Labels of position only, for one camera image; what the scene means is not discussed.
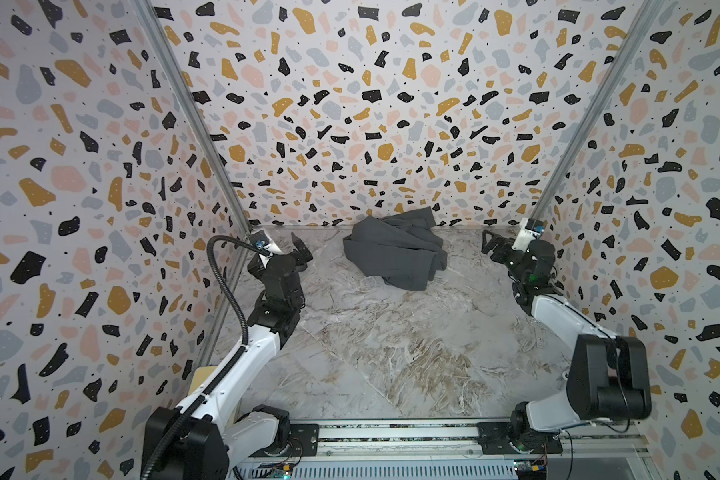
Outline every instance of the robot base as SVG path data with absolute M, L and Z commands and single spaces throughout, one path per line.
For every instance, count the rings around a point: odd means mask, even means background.
M 320 427 L 316 423 L 291 424 L 286 438 L 286 444 L 291 444 L 292 449 L 286 455 L 290 455 L 295 461 L 298 458 L 317 456 L 317 440 L 320 437 Z M 251 454 L 251 458 L 264 458 L 272 456 L 273 452 L 265 448 Z
M 536 432 L 530 429 L 525 415 L 528 402 L 517 404 L 506 422 L 482 422 L 478 424 L 478 443 L 483 455 L 511 455 L 518 453 L 562 453 L 563 446 L 553 433 Z

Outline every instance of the wire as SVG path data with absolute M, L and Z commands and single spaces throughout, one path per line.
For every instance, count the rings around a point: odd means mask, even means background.
M 291 459 L 291 456 L 292 456 L 292 454 L 293 454 L 294 448 L 296 448 L 296 447 L 293 446 L 293 444 L 291 443 L 291 441 L 288 441 L 288 446 L 289 446 L 290 448 L 288 449 L 288 457 L 287 457 L 285 460 L 283 460 L 282 462 L 278 463 L 278 464 L 275 465 L 275 466 L 269 467 L 269 471 L 268 471 L 267 473 L 262 474 L 260 477 L 254 477 L 254 478 L 271 478 L 270 475 L 274 473 L 274 471 L 275 471 L 276 468 L 280 468 L 281 466 L 284 466 L 285 464 L 287 464 L 287 463 L 288 463 L 288 460 Z M 299 456 L 299 457 L 298 457 L 298 461 L 300 462 L 301 460 L 302 460 L 302 458 L 301 458 L 301 456 Z
M 241 246 L 242 248 L 246 248 L 246 249 L 250 250 L 251 252 L 255 252 L 259 255 L 270 256 L 272 253 L 267 250 L 261 249 L 257 246 L 249 245 L 233 236 L 227 236 L 227 235 L 214 235 L 210 238 L 210 240 L 208 240 L 208 244 L 206 245 L 206 255 L 208 255 L 208 264 L 211 267 L 211 271 L 213 272 L 213 275 L 216 278 L 216 281 L 219 282 L 219 286 L 221 287 L 221 290 L 224 293 L 224 296 L 226 296 L 226 299 L 232 305 L 232 309 L 235 311 L 235 314 L 237 315 L 238 322 L 240 322 L 240 329 L 242 330 L 242 344 L 248 345 L 248 322 L 246 321 L 245 315 L 242 314 L 242 309 L 240 308 L 240 305 L 237 303 L 237 300 L 235 300 L 235 297 L 232 294 L 230 287 L 226 284 L 226 280 L 224 280 L 224 275 L 221 274 L 221 271 L 219 270 L 219 265 L 216 263 L 216 255 L 214 255 L 214 253 L 213 253 L 213 245 L 218 241 L 231 242 L 232 244 Z
M 613 431 L 616 432 L 616 433 L 626 433 L 626 431 L 629 430 L 630 427 L 632 427 L 632 418 L 629 418 L 629 417 L 626 418 L 626 428 L 624 428 L 624 430 L 616 430 L 614 427 L 608 425 L 608 424 L 605 423 L 605 422 L 595 422 L 595 423 L 596 423 L 597 425 L 602 425 L 602 426 L 604 426 L 604 427 L 608 427 L 608 428 L 610 428 L 611 430 L 613 430 Z
M 554 262 L 550 262 L 550 261 L 548 261 L 546 258 L 541 258 L 541 257 L 538 256 L 538 255 L 534 255 L 533 260 L 541 260 L 541 261 L 544 262 L 545 264 L 547 264 L 547 265 L 551 266 L 552 268 L 554 268 L 554 276 L 551 277 L 551 278 L 557 278 L 558 272 L 557 272 L 557 267 L 554 265 Z
M 493 234 L 491 232 L 489 232 L 488 230 L 483 230 L 483 245 L 480 248 L 480 250 L 484 249 L 485 251 L 482 253 L 488 255 L 488 252 L 490 252 L 490 250 L 488 249 L 488 239 L 485 238 L 486 235 L 493 236 Z
M 624 430 L 616 430 L 614 427 L 604 424 L 611 430 L 613 430 L 616 433 L 626 433 L 627 430 L 630 429 L 632 426 L 632 418 L 630 417 L 630 403 L 626 400 L 626 394 L 624 393 L 624 386 L 621 385 L 621 374 L 619 374 L 619 354 L 618 350 L 616 349 L 616 341 L 611 339 L 611 343 L 614 346 L 614 351 L 616 353 L 616 381 L 619 383 L 619 390 L 621 390 L 621 398 L 624 400 L 624 414 L 626 415 L 626 427 L 624 427 Z
M 544 453 L 539 455 L 539 457 L 537 459 L 533 460 L 530 464 L 533 465 L 541 459 L 544 460 L 544 462 L 542 462 L 541 465 L 546 467 L 547 466 L 547 444 L 546 443 L 544 444 Z
M 504 430 L 502 433 L 498 434 L 498 436 L 495 436 L 495 437 L 492 437 L 492 438 L 488 438 L 488 439 L 485 439 L 485 440 L 481 440 L 481 441 L 482 441 L 483 443 L 486 443 L 486 442 L 495 442 L 495 441 L 500 440 L 500 439 L 502 439 L 503 437 L 507 436 L 507 434 L 509 434 L 509 429 L 508 429 L 508 428 L 507 428 L 506 430 Z
M 302 458 L 304 458 L 304 445 L 302 444 L 302 441 L 298 438 L 293 438 L 292 440 L 298 442 L 298 461 L 291 466 L 291 468 L 294 468 L 299 463 L 302 462 Z
M 570 432 L 565 431 L 568 434 L 568 442 L 570 442 L 570 466 L 568 467 L 568 475 L 565 480 L 570 480 L 570 474 L 574 470 L 574 439 L 570 436 Z

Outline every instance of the metal corner post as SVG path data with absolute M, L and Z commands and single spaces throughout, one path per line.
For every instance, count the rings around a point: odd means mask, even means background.
M 600 118 L 600 114 L 603 113 L 605 106 L 610 100 L 610 96 L 616 91 L 619 80 L 621 80 L 624 75 L 626 68 L 632 63 L 632 58 L 643 43 L 643 39 L 650 30 L 656 16 L 658 16 L 663 3 L 662 0 L 645 0 L 643 5 L 640 6 L 640 9 L 638 9 L 632 25 L 630 25 L 626 39 L 619 47 L 619 51 L 614 59 L 614 64 L 606 73 L 603 83 L 600 85 L 600 88 L 597 89 L 589 108 L 584 112 L 584 117 L 581 119 L 578 129 L 570 142 L 568 142 L 563 155 L 560 157 L 560 162 L 557 164 L 557 167 L 555 167 L 547 182 L 547 186 L 541 193 L 541 198 L 539 198 L 531 214 L 533 218 L 542 219 L 545 217 L 545 211 L 554 197 L 554 192 L 562 183 L 568 170 L 573 166 L 576 155 L 579 153 L 579 150 L 581 150 L 587 136 L 589 136 L 592 128 Z
M 208 159 L 211 171 L 216 177 L 216 181 L 219 183 L 224 198 L 230 205 L 231 216 L 237 222 L 240 228 L 241 235 L 247 238 L 251 233 L 251 225 L 245 215 L 245 212 L 238 201 L 234 187 L 230 182 L 230 178 L 226 174 L 224 166 L 221 164 L 219 153 L 216 151 L 216 147 L 210 139 L 210 134 L 206 128 L 205 122 L 200 117 L 200 112 L 195 108 L 195 102 L 192 100 L 189 89 L 184 83 L 184 78 L 181 74 L 181 68 L 173 55 L 173 50 L 168 44 L 168 39 L 163 34 L 163 29 L 160 26 L 160 21 L 157 19 L 154 7 L 150 0 L 130 0 L 130 4 L 134 6 L 134 11 L 138 17 L 139 23 L 144 28 L 144 33 L 148 41 L 154 48 L 154 54 L 157 60 L 163 66 L 163 71 L 168 77 L 173 93 L 176 95 L 176 100 L 179 102 L 179 106 L 184 110 L 184 114 L 187 117 L 187 122 L 190 127 L 195 131 L 197 141 L 200 144 L 202 154 Z M 232 261 L 231 268 L 227 271 L 227 283 L 230 284 L 230 289 L 234 291 L 237 281 L 240 278 L 242 268 L 246 262 L 246 255 L 244 250 L 241 250 L 238 255 Z M 227 312 L 229 311 L 230 303 L 227 299 L 222 296 L 218 308 L 213 313 L 213 321 L 209 331 L 209 338 L 204 342 L 197 356 L 197 366 L 207 366 L 210 363 L 213 355 L 213 349 L 216 346 L 219 333 L 221 331 L 221 325 L 224 322 Z
M 179 67 L 176 57 L 173 55 L 173 50 L 170 45 L 168 45 L 168 39 L 163 34 L 163 29 L 160 26 L 160 21 L 157 19 L 152 2 L 150 0 L 130 0 L 130 3 L 134 6 L 139 23 L 144 28 L 144 33 L 154 48 L 155 56 L 160 64 L 163 65 L 163 71 L 168 77 L 168 82 L 173 89 L 173 93 L 176 95 L 176 99 L 179 101 L 179 106 L 184 110 L 190 127 L 195 131 L 202 154 L 208 159 L 213 175 L 219 182 L 219 188 L 232 209 L 232 216 L 237 221 L 238 226 L 240 226 L 242 234 L 248 237 L 251 226 L 237 199 L 235 189 L 230 183 L 230 178 L 227 176 L 224 166 L 221 165 L 219 153 L 211 141 L 206 124 L 202 121 L 200 112 L 195 108 L 195 101 L 192 100 L 190 91 L 184 83 L 181 68 Z

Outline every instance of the terrazzo wall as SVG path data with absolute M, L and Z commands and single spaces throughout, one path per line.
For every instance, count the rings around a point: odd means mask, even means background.
M 136 478 L 220 299 L 230 214 L 129 8 L 0 2 L 0 480 Z
M 720 479 L 720 2 L 665 2 L 548 233 L 567 294 L 647 346 L 667 479 Z
M 155 0 L 257 224 L 527 212 L 637 0 Z

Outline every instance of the black motor joint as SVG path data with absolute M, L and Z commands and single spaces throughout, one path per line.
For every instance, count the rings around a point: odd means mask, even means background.
M 302 283 L 298 274 L 307 268 L 312 253 L 304 242 L 291 234 L 296 247 L 290 254 L 273 254 L 266 259 L 266 265 L 260 255 L 248 263 L 248 271 L 264 284 L 253 312 L 248 317 L 248 326 L 261 325 L 280 337 L 282 348 L 293 334 L 299 320 L 299 313 L 305 305 Z M 259 248 L 266 248 L 269 239 L 262 230 L 251 235 L 251 242 Z
M 546 240 L 534 239 L 528 243 L 526 250 L 515 250 L 513 244 L 512 239 L 484 230 L 480 251 L 489 254 L 492 261 L 507 267 L 513 282 L 514 299 L 530 315 L 536 295 L 559 293 L 551 282 L 555 261 L 554 245 Z

